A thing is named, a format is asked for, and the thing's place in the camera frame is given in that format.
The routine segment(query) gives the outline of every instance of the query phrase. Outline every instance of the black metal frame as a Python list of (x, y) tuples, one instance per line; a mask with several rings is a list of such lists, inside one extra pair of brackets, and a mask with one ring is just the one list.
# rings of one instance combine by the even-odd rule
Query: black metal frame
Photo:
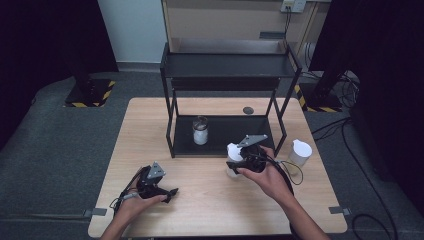
[[(173, 123), (173, 116), (174, 113), (176, 114), (176, 121), (178, 121), (181, 118), (187, 118), (187, 117), (195, 117), (195, 116), (191, 116), (191, 115), (180, 115), (179, 109), (178, 109), (178, 103), (177, 103), (177, 94), (176, 91), (270, 91), (271, 92), (271, 97), (270, 97), (270, 101), (267, 107), (267, 111), (265, 115), (255, 115), (255, 117), (257, 118), (264, 118), (266, 119), (266, 122), (268, 122), (268, 115), (270, 113), (271, 110), (271, 105), (274, 105), (275, 107), (275, 111), (277, 114), (277, 119), (280, 125), (280, 129), (281, 132), (283, 134), (282, 138), (280, 139), (277, 147), (275, 148), (275, 154), (278, 154), (278, 152), (280, 151), (284, 140), (287, 137), (287, 133), (284, 127), (284, 123), (282, 121), (284, 112), (287, 108), (288, 102), (290, 100), (290, 97), (293, 93), (294, 87), (297, 83), (297, 80), (302, 72), (302, 65), (300, 64), (300, 61), (297, 59), (297, 56), (293, 53), (291, 47), (288, 45), (286, 48), (286, 52), (282, 53), (282, 54), (247, 54), (247, 55), (251, 55), (252, 59), (255, 58), (256, 56), (277, 56), (277, 57), (281, 57), (281, 58), (287, 58), (287, 61), (290, 61), (291, 64), (291, 68), (293, 70), (293, 65), (295, 67), (295, 71), (293, 71), (291, 74), (290, 73), (279, 73), (279, 74), (274, 74), (274, 75), (269, 75), (269, 76), (249, 76), (249, 75), (220, 75), (220, 76), (214, 76), (214, 75), (208, 75), (206, 74), (205, 76), (193, 76), (193, 75), (187, 75), (187, 76), (182, 76), (179, 74), (175, 74), (173, 75), (172, 73), (169, 73), (166, 71), (167, 68), (167, 60), (168, 60), (168, 55), (178, 55), (179, 53), (171, 53), (169, 50), (169, 46), (168, 43), (165, 44), (164, 47), (164, 51), (163, 51), (163, 55), (162, 55), (162, 60), (161, 60), (161, 65), (160, 65), (160, 72), (161, 72), (161, 78), (162, 78), (162, 84), (163, 84), (163, 89), (164, 89), (164, 94), (165, 94), (165, 101), (166, 101), (166, 106), (167, 106), (167, 110), (168, 110), (168, 117), (169, 117), (169, 121), (168, 121), (168, 127), (167, 127), (167, 131), (166, 131), (166, 139), (168, 142), (168, 146), (169, 146), (169, 150), (171, 153), (171, 157), (174, 158), (175, 157), (175, 141), (177, 136), (174, 136), (174, 144), (171, 141), (171, 128), (172, 128), (172, 123)], [(195, 57), (196, 55), (200, 55), (200, 54), (196, 54), (196, 53), (191, 53), (189, 55), (192, 55), (193, 57)], [(222, 55), (222, 56), (228, 56), (231, 55), (231, 53), (229, 54), (211, 54), (211, 56), (216, 57), (217, 55)], [(291, 77), (292, 81), (290, 84), (290, 87), (288, 89), (287, 95), (285, 97), (285, 101), (281, 107), (281, 109), (278, 106), (277, 103), (277, 98), (276, 98), (276, 92), (278, 89), (278, 85), (281, 81), (281, 78), (286, 78), (286, 77)], [(170, 101), (169, 98), (169, 89), (168, 89), (168, 79), (170, 79), (170, 84), (172, 87), (172, 102)], [(220, 81), (223, 80), (221, 85), (216, 84), (216, 81)], [(220, 117), (220, 118), (226, 118), (228, 116), (210, 116), (210, 117)], [(232, 116), (232, 118), (240, 118), (243, 117), (243, 119), (252, 119), (252, 116)], [(274, 142), (272, 140), (272, 133), (269, 132), (269, 140), (272, 143), (272, 147), (274, 147)]]

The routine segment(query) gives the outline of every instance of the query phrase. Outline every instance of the wall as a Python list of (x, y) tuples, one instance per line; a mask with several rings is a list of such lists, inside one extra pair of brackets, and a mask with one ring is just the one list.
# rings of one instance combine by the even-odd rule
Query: wall
[(98, 0), (120, 69), (160, 63), (166, 30), (161, 0)]

